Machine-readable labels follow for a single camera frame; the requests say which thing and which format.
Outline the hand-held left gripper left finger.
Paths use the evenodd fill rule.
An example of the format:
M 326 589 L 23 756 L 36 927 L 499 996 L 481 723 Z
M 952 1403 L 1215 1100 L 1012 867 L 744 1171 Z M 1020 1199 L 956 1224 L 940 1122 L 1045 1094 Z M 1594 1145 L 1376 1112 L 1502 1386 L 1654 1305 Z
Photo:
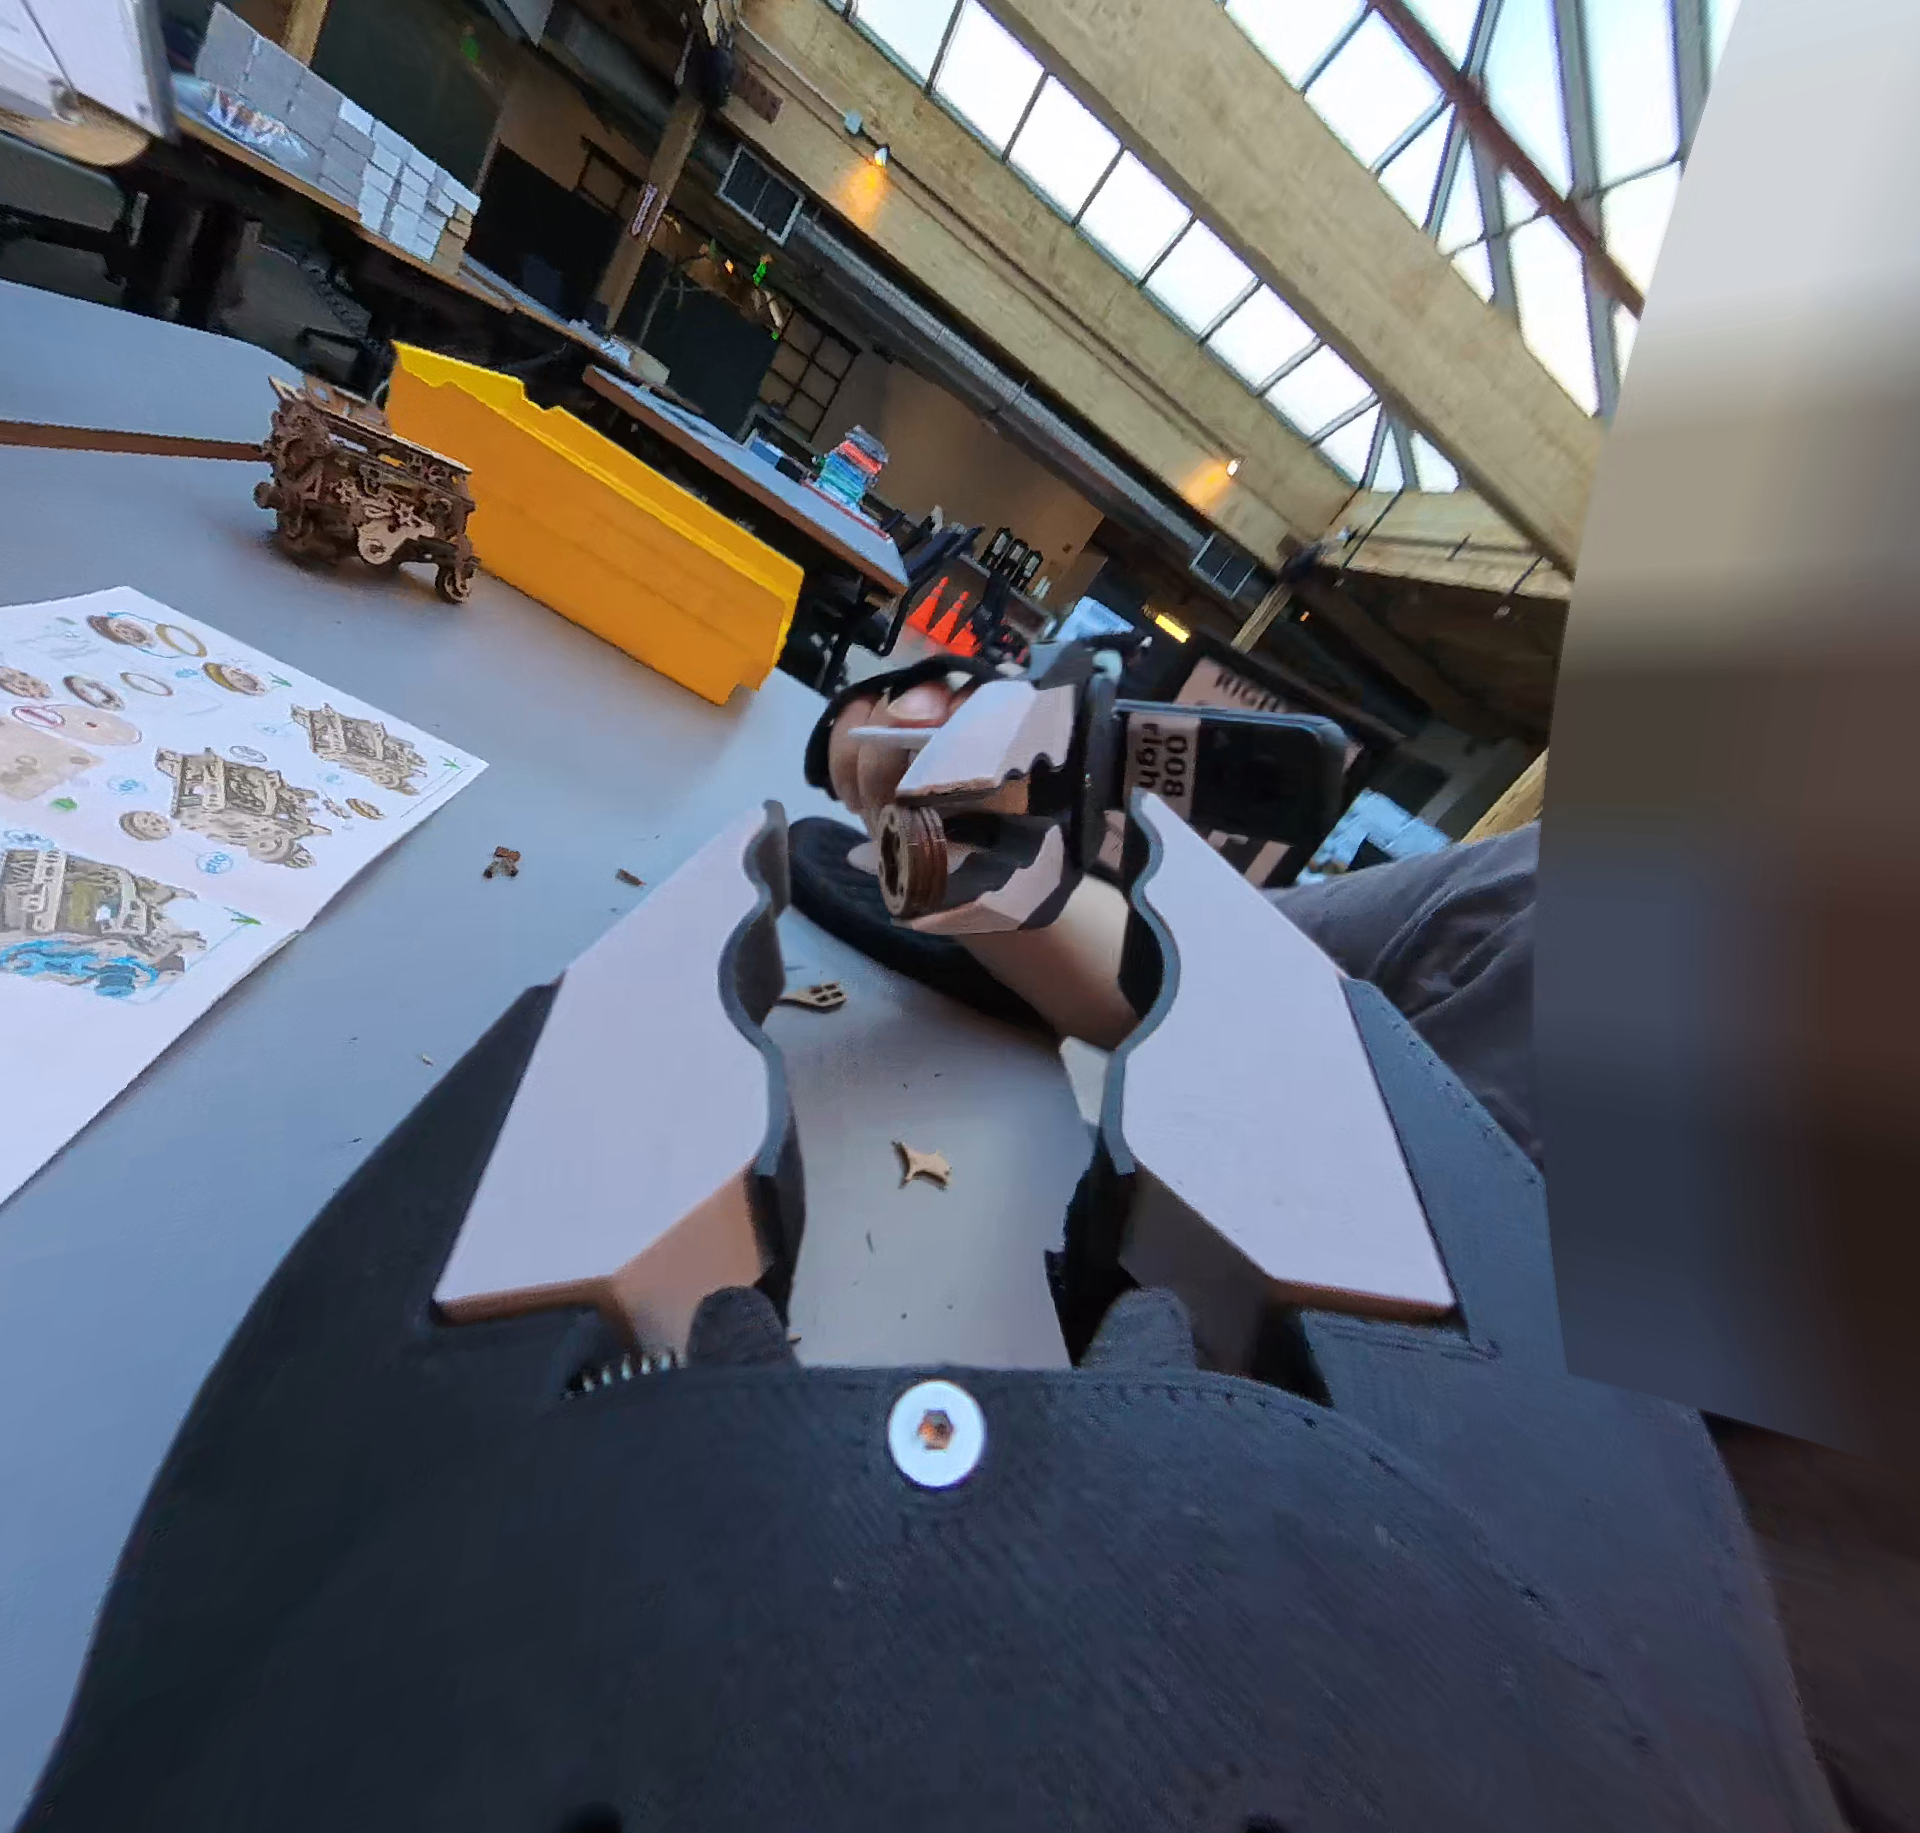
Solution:
M 434 1305 L 453 1322 L 589 1306 L 686 1356 L 720 1290 L 786 1313 L 804 1161 L 778 1047 L 786 815 L 750 807 L 559 981 Z

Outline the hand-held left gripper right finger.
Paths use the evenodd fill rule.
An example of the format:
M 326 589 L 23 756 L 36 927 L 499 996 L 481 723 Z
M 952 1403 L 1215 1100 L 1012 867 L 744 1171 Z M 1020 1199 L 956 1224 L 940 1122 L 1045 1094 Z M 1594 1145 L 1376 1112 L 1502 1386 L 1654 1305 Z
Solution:
M 1124 828 L 1121 989 L 1094 1149 L 1064 1224 L 1064 1335 L 1163 1290 L 1204 1365 L 1302 1365 L 1307 1313 L 1457 1316 L 1337 964 L 1162 796 Z

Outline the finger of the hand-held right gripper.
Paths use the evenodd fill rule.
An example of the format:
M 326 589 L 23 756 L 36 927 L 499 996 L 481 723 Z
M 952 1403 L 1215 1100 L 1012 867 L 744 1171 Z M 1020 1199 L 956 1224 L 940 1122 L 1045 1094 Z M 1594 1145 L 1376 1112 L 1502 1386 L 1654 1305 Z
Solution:
M 918 747 L 900 780 L 896 801 L 980 807 L 1006 786 L 1027 789 L 1042 773 L 1071 766 L 1078 714 L 1078 686 L 980 686 Z
M 1006 933 L 1058 917 L 1083 870 L 1058 816 L 942 815 L 952 845 L 949 908 L 918 933 Z

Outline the round wooden wheel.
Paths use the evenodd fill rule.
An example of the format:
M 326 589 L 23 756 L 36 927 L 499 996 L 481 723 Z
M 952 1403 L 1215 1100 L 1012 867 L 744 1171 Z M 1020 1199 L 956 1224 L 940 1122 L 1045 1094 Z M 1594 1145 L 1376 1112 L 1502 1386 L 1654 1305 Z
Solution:
M 890 805 L 878 816 L 878 881 L 887 911 L 915 925 L 949 908 L 952 845 L 940 812 Z

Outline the person's right forearm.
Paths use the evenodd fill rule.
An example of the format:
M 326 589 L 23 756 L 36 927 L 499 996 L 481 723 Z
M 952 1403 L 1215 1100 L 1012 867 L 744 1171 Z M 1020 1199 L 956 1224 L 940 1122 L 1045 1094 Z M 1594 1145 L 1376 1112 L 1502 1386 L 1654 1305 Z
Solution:
M 1130 900 L 1119 887 L 1086 881 L 1044 927 L 964 933 L 956 944 L 1058 1038 L 1114 1051 L 1138 1028 L 1138 1009 L 1119 985 L 1130 921 Z

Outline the person's right hand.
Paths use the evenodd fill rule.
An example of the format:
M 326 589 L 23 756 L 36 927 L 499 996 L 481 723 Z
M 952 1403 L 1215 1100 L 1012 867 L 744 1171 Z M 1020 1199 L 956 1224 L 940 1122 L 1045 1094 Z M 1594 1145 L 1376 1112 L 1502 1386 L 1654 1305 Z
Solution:
M 895 801 L 914 747 L 859 735 L 918 735 L 940 728 L 988 680 L 983 669 L 929 660 L 847 686 L 827 704 L 809 737 L 804 778 L 811 789 L 831 794 L 853 815 L 853 823 L 811 816 L 789 826 L 786 851 L 799 883 L 847 887 L 865 902 L 879 900 L 869 822 Z

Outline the black wrist rest pad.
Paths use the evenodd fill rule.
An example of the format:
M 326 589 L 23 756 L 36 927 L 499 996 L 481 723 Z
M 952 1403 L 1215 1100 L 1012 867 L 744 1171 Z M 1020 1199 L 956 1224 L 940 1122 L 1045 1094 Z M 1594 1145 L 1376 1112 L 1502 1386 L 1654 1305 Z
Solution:
M 949 1002 L 1017 1029 L 1044 1029 L 1044 1014 L 994 979 L 961 941 L 915 933 L 885 908 L 874 870 L 855 865 L 869 845 L 858 828 L 825 816 L 786 826 L 789 904 L 835 941 L 914 981 Z

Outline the person's trousers leg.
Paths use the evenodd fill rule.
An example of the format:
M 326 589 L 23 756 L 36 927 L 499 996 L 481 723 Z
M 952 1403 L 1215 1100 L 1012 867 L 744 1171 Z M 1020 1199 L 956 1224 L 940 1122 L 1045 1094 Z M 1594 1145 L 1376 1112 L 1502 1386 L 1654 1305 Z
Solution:
M 1534 1061 L 1541 826 L 1286 887 L 1293 920 L 1375 985 L 1544 1170 Z

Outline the grey background work table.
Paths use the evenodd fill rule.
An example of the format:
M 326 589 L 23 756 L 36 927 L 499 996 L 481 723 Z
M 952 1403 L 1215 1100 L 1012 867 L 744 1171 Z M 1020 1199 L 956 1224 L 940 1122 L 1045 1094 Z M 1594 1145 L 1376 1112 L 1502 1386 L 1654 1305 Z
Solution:
M 843 503 L 822 496 L 815 486 L 789 479 L 772 460 L 720 434 L 705 420 L 673 407 L 656 392 L 603 365 L 584 370 L 584 386 L 625 420 L 638 421 L 664 447 L 673 447 L 701 463 L 727 489 L 753 497 L 761 509 L 781 518 L 811 544 L 851 566 L 874 584 L 885 599 L 901 599 L 909 577 L 901 566 L 896 544 L 878 528 L 858 518 Z

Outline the illustrated instruction booklet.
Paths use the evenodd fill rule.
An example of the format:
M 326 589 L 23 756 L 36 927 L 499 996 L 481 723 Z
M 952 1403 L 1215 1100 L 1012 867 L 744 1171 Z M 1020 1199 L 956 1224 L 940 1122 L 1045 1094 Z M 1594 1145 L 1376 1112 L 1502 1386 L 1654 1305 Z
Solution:
M 135 589 L 3 610 L 3 1199 L 486 762 Z

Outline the yellow plastic bin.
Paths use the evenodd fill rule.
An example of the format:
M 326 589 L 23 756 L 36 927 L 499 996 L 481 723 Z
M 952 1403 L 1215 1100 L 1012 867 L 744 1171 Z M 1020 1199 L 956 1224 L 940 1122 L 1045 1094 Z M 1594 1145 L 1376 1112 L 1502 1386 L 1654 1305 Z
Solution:
M 386 420 L 467 467 L 487 574 L 715 707 L 777 672 L 802 566 L 576 414 L 400 340 Z

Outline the assembled wooden model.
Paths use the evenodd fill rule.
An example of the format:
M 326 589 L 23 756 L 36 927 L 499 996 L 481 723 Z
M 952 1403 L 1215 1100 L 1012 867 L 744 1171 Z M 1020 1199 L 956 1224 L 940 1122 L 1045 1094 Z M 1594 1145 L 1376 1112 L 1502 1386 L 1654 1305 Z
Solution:
M 275 521 L 275 544 L 301 562 L 400 572 L 421 565 L 448 604 L 476 592 L 481 558 L 465 463 L 400 436 L 386 414 L 331 383 L 273 378 L 266 476 L 252 503 Z

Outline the stack of white boxes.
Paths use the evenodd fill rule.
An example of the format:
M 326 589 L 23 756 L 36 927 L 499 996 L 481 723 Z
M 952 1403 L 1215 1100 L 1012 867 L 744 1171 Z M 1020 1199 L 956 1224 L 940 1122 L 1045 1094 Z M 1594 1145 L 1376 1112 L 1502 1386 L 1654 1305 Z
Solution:
M 213 137 L 326 195 L 412 263 L 462 269 L 477 195 L 220 2 L 191 75 L 176 77 L 176 100 Z

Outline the long wooden work table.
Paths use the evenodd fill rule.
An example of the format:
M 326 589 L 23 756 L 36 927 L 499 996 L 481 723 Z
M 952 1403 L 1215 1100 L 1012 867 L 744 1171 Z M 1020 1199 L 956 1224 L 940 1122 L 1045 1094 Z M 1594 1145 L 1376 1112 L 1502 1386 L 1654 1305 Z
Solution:
M 176 132 L 172 137 L 155 137 L 99 109 L 84 114 L 78 124 L 42 124 L 4 114 L 4 135 L 19 142 L 33 142 L 44 153 L 53 153 L 61 159 L 68 159 L 72 164 L 84 164 L 89 169 L 148 168 L 188 188 L 233 192 L 248 186 L 252 192 L 297 196 L 314 212 L 324 213 L 326 224 L 342 229 L 342 234 L 357 240 L 357 246 L 382 255 L 386 263 L 401 268 L 412 277 L 420 277 L 428 286 L 460 295 L 462 299 L 503 317 L 524 317 L 524 309 L 518 306 L 504 289 L 489 285 L 489 280 L 481 280 L 473 268 L 458 264 L 456 269 L 444 269 L 437 263 L 426 263 L 412 255 L 386 235 L 373 234 L 361 222 L 356 206 L 349 206 L 342 199 L 329 195 L 309 180 L 301 180 L 292 169 L 275 164 L 243 142 L 220 135 L 200 119 L 194 119 L 191 114 L 176 114 L 173 128 Z

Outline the white instruction sign board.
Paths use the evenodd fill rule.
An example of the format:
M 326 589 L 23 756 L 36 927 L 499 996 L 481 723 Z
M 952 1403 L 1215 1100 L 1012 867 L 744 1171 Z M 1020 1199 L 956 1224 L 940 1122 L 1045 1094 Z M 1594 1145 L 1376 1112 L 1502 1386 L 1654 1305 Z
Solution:
M 156 0 L 3 0 L 3 114 L 78 124 L 94 109 L 173 135 Z

